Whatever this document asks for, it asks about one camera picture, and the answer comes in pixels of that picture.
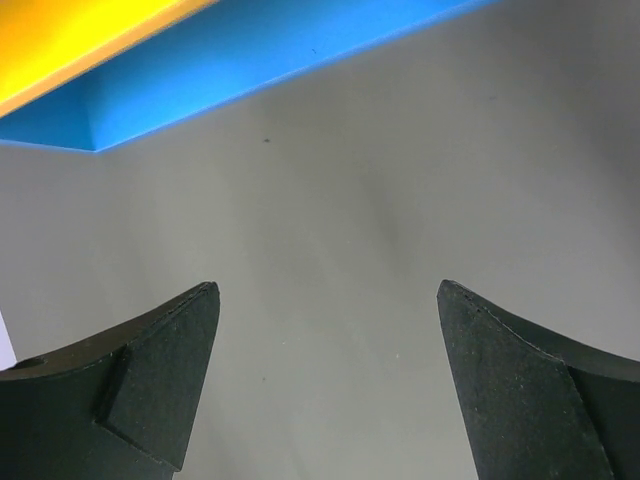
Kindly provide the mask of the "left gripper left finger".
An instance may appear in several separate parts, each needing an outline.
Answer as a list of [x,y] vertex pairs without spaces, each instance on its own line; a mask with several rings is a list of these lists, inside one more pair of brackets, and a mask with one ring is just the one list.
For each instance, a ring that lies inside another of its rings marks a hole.
[[171,479],[220,314],[216,283],[1,373],[4,479]]

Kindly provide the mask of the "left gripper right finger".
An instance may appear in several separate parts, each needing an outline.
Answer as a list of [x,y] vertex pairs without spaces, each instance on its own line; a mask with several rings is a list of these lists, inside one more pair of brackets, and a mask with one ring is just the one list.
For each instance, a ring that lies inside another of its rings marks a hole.
[[441,330],[481,479],[636,479],[639,364],[441,282]]

